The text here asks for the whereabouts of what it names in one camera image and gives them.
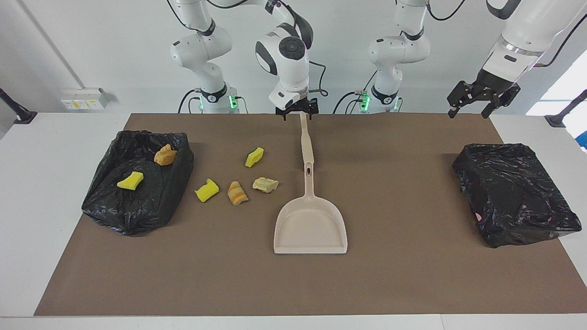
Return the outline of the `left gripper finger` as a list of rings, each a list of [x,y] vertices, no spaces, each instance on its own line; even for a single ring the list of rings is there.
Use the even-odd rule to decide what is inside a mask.
[[[514,84],[511,88],[508,88],[501,94],[497,94],[497,92],[490,88],[484,90],[484,92],[482,92],[481,100],[488,100],[489,103],[486,107],[484,107],[482,111],[482,117],[484,119],[488,119],[493,111],[500,107],[508,107],[520,92],[520,90],[521,88],[518,84]]]
[[[448,116],[454,119],[460,109],[474,102],[472,98],[472,84],[460,81],[447,96],[450,109]]]

